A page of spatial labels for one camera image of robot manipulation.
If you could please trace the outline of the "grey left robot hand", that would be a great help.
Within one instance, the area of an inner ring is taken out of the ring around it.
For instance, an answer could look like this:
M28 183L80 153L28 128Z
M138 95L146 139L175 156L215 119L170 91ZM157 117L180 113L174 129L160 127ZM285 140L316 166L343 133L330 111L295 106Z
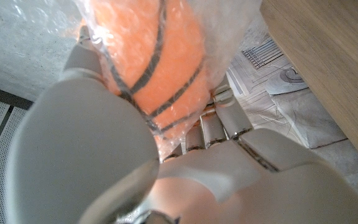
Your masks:
M358 223L358 194L327 162L254 129L227 82L164 160L140 114L107 91L87 27L13 139L9 223Z

